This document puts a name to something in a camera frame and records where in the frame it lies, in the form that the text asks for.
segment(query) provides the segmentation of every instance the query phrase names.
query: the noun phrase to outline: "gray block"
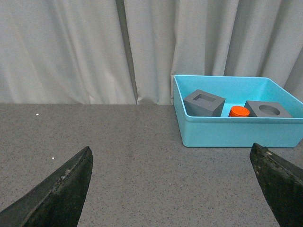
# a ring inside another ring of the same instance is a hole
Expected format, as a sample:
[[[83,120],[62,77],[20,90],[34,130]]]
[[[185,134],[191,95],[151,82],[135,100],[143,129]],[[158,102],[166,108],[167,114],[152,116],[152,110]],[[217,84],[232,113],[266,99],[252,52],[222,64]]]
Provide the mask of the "gray block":
[[[249,109],[250,117],[292,117],[277,102],[246,101],[244,107]]]
[[[186,112],[190,116],[220,117],[225,98],[196,90],[185,97],[183,102]]]

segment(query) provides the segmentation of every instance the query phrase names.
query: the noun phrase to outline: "gray countertop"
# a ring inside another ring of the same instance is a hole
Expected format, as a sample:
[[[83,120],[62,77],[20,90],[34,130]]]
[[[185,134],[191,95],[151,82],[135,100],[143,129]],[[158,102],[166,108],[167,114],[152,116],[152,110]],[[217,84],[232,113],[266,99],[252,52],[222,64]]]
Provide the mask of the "gray countertop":
[[[250,148],[184,147],[173,106],[0,104],[0,116],[0,210],[90,146],[78,227],[279,226]],[[271,151],[303,167],[302,141]]]

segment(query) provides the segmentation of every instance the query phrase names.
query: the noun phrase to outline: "speckled gray surface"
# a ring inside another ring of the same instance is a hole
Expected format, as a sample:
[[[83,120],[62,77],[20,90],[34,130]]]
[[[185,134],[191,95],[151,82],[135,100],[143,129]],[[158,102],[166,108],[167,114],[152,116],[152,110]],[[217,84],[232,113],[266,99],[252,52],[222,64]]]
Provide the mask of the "speckled gray surface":
[[[184,147],[173,106],[0,104],[0,116],[0,210],[88,145],[78,227],[279,226],[250,149]],[[303,167],[302,141],[271,150]]]

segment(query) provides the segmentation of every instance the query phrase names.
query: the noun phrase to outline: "round hole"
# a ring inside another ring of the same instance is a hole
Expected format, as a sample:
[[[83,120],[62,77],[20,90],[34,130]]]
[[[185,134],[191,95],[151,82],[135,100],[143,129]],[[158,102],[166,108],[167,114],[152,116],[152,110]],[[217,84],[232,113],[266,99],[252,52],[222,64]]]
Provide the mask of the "round hole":
[[[261,105],[259,106],[259,110],[272,116],[277,116],[281,113],[277,108],[271,105]]]

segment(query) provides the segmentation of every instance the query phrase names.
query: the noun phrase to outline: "orange cap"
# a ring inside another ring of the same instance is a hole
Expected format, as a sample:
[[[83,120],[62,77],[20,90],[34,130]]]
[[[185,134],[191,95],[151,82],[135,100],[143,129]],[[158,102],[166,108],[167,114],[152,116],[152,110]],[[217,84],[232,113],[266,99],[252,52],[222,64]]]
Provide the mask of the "orange cap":
[[[229,117],[248,117],[250,115],[250,111],[243,107],[243,106],[239,106],[239,105],[234,105],[231,108],[231,111],[229,113]]]

